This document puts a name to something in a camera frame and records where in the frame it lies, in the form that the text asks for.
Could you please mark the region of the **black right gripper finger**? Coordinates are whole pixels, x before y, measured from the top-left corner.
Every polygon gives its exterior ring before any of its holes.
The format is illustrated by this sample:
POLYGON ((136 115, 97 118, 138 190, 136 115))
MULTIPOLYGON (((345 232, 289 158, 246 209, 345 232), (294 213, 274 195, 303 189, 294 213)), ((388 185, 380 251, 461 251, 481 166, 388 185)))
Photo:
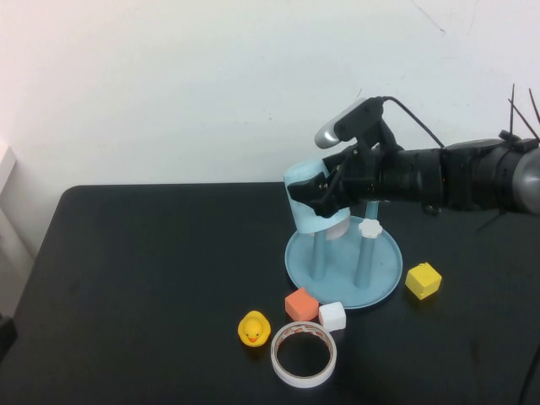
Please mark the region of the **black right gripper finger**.
POLYGON ((328 171, 340 170, 346 171, 348 169, 348 163, 352 156, 351 152, 342 151, 337 154, 332 154, 324 158, 322 161, 328 171))
POLYGON ((287 186, 290 197, 311 208, 317 216, 330 218, 340 209, 334 195, 335 177, 333 170, 329 175, 323 172, 306 181, 297 181, 287 186))

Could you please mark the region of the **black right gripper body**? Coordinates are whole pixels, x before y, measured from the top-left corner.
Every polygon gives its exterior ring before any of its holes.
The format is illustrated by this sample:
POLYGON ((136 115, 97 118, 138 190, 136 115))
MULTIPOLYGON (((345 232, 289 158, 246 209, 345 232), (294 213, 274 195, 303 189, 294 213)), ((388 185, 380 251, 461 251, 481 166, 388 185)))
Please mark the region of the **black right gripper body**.
POLYGON ((381 191, 381 152, 358 144, 344 149, 338 172, 343 204, 353 207, 361 202, 384 200, 381 191))

